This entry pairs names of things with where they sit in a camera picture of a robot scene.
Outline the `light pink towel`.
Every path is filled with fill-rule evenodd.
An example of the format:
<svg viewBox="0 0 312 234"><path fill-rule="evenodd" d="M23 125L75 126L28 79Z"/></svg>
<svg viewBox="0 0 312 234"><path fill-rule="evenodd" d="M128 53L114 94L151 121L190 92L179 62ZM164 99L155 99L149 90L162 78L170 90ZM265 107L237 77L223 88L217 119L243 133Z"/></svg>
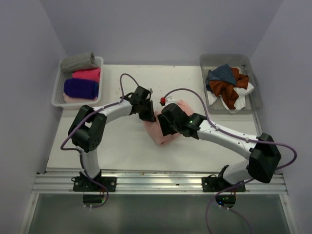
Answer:
<svg viewBox="0 0 312 234"><path fill-rule="evenodd" d="M190 116L191 114L194 113L192 108L183 100L179 100L177 102L177 105L188 116ZM179 133L175 133L173 135L163 136L158 119L156 120L156 122L144 121L143 124L144 124L144 128L145 128L146 132L149 134L149 136L151 137L151 139L154 141L154 143L157 146L167 145L167 144L171 143L172 141L174 141L175 139L177 139L181 136L181 134L179 134Z"/></svg>

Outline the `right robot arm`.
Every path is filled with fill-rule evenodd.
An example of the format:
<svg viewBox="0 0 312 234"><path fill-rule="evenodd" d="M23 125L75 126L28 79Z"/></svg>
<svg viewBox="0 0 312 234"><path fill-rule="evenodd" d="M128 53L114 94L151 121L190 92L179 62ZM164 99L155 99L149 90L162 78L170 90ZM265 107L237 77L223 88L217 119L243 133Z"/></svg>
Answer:
<svg viewBox="0 0 312 234"><path fill-rule="evenodd" d="M213 191L229 191L248 179L270 183L280 162L281 154L268 134L252 136L230 130L227 135L217 124L210 123L206 116L197 113L188 115L175 103L165 106L157 118L164 136L180 133L185 137L218 144L244 157L243 162L225 165L218 175L206 180Z"/></svg>

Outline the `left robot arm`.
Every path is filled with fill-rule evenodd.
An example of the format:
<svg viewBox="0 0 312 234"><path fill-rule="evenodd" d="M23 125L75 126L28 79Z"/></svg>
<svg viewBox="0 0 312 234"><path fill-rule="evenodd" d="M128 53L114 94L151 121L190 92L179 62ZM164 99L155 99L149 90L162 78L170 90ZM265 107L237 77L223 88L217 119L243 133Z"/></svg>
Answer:
<svg viewBox="0 0 312 234"><path fill-rule="evenodd" d="M143 121L156 122L151 95L151 89L138 86L133 93L121 96L116 102L99 107L83 105L79 109L64 142L71 140L75 145L72 150L79 153L82 174L86 177L84 186L88 190L94 192L101 187L97 147L106 124L134 114Z"/></svg>

